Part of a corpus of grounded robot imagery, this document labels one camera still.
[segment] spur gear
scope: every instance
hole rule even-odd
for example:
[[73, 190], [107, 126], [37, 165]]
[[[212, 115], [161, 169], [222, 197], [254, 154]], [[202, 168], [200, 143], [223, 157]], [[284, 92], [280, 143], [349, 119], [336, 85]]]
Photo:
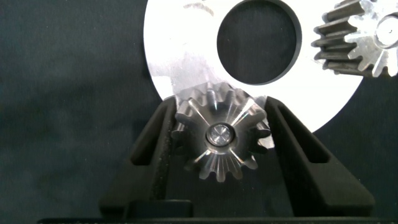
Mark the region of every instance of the spur gear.
[[186, 169], [199, 167], [201, 179], [211, 172], [218, 182], [226, 173], [243, 177], [241, 167], [257, 169], [252, 155], [266, 153], [259, 139], [271, 135], [263, 122], [266, 112], [247, 93], [229, 85], [211, 85], [206, 93], [194, 89], [183, 100], [175, 115], [174, 139], [181, 140], [181, 151], [189, 156]]
[[316, 28], [322, 38], [315, 59], [349, 75], [378, 77], [398, 73], [398, 1], [345, 0]]

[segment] small metal gear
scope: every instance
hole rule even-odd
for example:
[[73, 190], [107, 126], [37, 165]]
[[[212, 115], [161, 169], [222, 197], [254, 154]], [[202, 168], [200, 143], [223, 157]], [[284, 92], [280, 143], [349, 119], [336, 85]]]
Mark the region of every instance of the small metal gear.
[[181, 150], [190, 158], [186, 168], [199, 167], [201, 179], [211, 172], [218, 182], [225, 181], [227, 172], [241, 179], [242, 166], [257, 169], [252, 152], [267, 151], [259, 144], [271, 134], [263, 122], [266, 112], [247, 93], [225, 83], [210, 86], [206, 93], [194, 89], [175, 118], [172, 137], [181, 140]]
[[398, 73], [398, 1], [345, 0], [325, 14], [315, 59], [336, 73], [378, 77]]

